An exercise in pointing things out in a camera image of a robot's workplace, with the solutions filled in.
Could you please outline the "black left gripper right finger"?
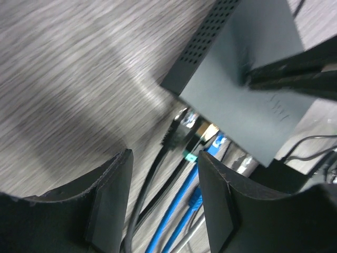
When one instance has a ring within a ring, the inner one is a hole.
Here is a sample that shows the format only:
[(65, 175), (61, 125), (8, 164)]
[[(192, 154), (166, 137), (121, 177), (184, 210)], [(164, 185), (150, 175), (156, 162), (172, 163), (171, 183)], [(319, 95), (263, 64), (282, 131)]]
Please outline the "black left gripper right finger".
[(336, 252), (336, 185), (272, 190), (200, 152), (211, 252)]

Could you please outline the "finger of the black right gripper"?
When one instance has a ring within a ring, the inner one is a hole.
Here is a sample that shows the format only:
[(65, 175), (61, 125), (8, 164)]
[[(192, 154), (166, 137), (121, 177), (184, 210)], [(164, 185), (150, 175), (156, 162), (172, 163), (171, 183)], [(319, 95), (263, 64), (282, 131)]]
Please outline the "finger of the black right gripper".
[(336, 101), (336, 37), (247, 72), (251, 90), (292, 91)]

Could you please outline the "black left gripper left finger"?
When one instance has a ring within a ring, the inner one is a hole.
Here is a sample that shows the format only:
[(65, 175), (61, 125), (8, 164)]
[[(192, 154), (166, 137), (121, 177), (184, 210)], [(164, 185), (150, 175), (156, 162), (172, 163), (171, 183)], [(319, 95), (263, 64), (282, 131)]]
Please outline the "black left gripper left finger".
[(119, 252), (133, 152), (41, 196), (1, 193), (1, 252)]

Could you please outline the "black network switch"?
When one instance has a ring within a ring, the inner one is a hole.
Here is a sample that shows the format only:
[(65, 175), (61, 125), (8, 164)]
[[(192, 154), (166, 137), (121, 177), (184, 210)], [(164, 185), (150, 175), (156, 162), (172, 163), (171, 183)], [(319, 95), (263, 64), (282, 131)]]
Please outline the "black network switch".
[(302, 51), (287, 1), (216, 1), (161, 86), (268, 166), (314, 98), (251, 91), (245, 75)]

